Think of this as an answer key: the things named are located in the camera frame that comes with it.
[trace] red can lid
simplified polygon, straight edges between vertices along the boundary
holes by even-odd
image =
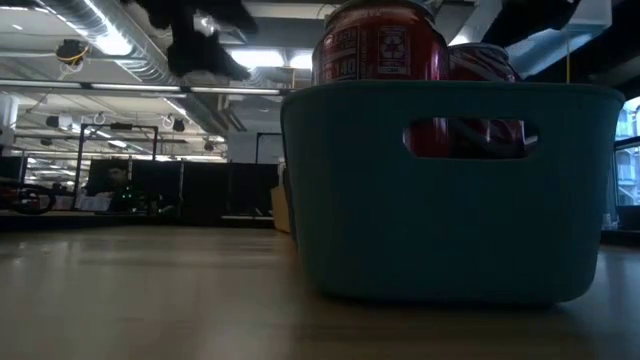
[[[344,10],[349,10],[357,6],[361,5],[407,5],[417,8],[419,10],[423,10],[425,12],[425,16],[432,23],[434,22],[433,15],[431,11],[427,9],[425,6],[424,0],[350,0],[346,3],[338,6],[326,19],[325,28],[329,26],[329,24],[334,20],[336,15],[341,13]]]

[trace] red soda can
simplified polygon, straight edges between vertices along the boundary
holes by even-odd
[[[509,55],[498,46],[469,43],[449,48],[451,80],[516,82],[520,77]],[[450,119],[453,156],[519,158],[524,156],[524,124],[504,119]]]
[[[313,80],[447,80],[447,44],[418,1],[352,0],[334,11],[313,54]],[[405,142],[418,156],[449,155],[447,122],[411,125]]]

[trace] fluorescent light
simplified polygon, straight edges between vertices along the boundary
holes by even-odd
[[[73,171],[69,170],[34,170],[38,174],[67,174],[67,175],[75,175]]]
[[[140,93],[143,97],[166,97],[174,99],[185,99],[187,94],[163,94],[163,93]]]
[[[122,142],[122,141],[120,141],[120,140],[112,140],[112,141],[109,141],[109,144],[111,144],[111,145],[115,145],[115,146],[117,146],[117,147],[121,147],[121,148],[126,148],[126,147],[127,147],[127,144],[126,144],[126,143],[123,143],[123,142]]]
[[[183,159],[188,160],[222,160],[221,156],[216,155],[176,155],[177,157],[181,157]]]
[[[65,81],[39,81],[39,80],[8,80],[1,79],[1,86],[22,86],[22,87],[46,87],[60,89],[80,89],[80,83]]]
[[[311,70],[312,61],[311,54],[300,54],[296,55],[289,62],[289,66],[294,69],[309,69]]]
[[[248,68],[284,66],[284,59],[276,50],[231,50],[231,57],[238,64]]]
[[[173,101],[163,98],[162,100],[164,100],[167,104],[171,105],[171,107],[173,107],[174,109],[176,109],[177,112],[179,112],[182,115],[187,115],[187,110],[183,109],[182,107],[176,105],[173,103]]]
[[[0,10],[29,11],[28,8],[22,6],[0,6]]]
[[[98,90],[180,91],[179,86],[162,85],[92,84],[92,86]]]
[[[102,132],[102,131],[96,131],[96,134],[98,134],[98,135],[100,135],[100,136],[102,136],[102,137],[104,137],[104,138],[107,138],[107,139],[110,139],[110,138],[111,138],[111,135],[109,135],[109,134],[107,134],[107,133],[104,133],[104,132]]]
[[[201,92],[201,93],[232,94],[232,95],[280,95],[280,90],[278,89],[192,87],[191,91]]]
[[[453,40],[451,40],[451,42],[449,43],[449,46],[466,44],[469,41],[470,41],[469,38],[466,37],[465,35],[458,34],[458,36],[454,37]]]

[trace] wooden table surface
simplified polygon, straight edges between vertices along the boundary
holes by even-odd
[[[270,230],[0,234],[0,358],[640,359],[640,253],[551,309],[326,299]]]

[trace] ceiling light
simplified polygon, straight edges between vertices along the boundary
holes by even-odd
[[[182,115],[187,115],[187,110],[183,109],[182,107],[176,105],[173,103],[173,101],[163,98],[162,100],[164,100],[167,104],[171,105],[172,108],[176,109],[177,112],[179,112]]]
[[[120,140],[109,141],[109,144],[117,146],[117,147],[121,147],[121,148],[126,148],[127,147],[127,144],[122,142],[122,141],[120,141]]]
[[[212,94],[233,94],[233,95],[281,95],[278,89],[253,89],[253,88],[209,88],[192,87],[191,91]]]
[[[28,8],[21,6],[0,6],[0,10],[29,11]]]
[[[300,54],[296,55],[289,62],[289,66],[294,69],[309,69],[311,70],[312,61],[311,54]]]
[[[82,85],[76,82],[65,81],[39,81],[39,80],[9,80],[1,79],[2,86],[22,86],[22,87],[40,87],[54,89],[81,89]]]
[[[215,155],[185,155],[185,156],[177,155],[177,156],[183,159],[188,159],[188,160],[222,160],[221,156],[215,156]]]
[[[451,42],[449,43],[449,46],[466,44],[469,41],[470,41],[469,38],[466,37],[465,35],[458,34],[458,36],[456,36],[455,38],[453,38],[453,40],[451,40]]]
[[[284,59],[276,50],[231,50],[231,57],[238,64],[248,68],[284,66]]]
[[[91,84],[91,86],[96,90],[180,91],[179,86],[163,85]]]
[[[102,137],[106,137],[107,139],[110,139],[110,138],[111,138],[111,135],[109,135],[109,134],[107,134],[107,133],[104,133],[104,132],[102,132],[102,131],[96,131],[96,134],[98,134],[98,135],[100,135],[100,136],[102,136]]]

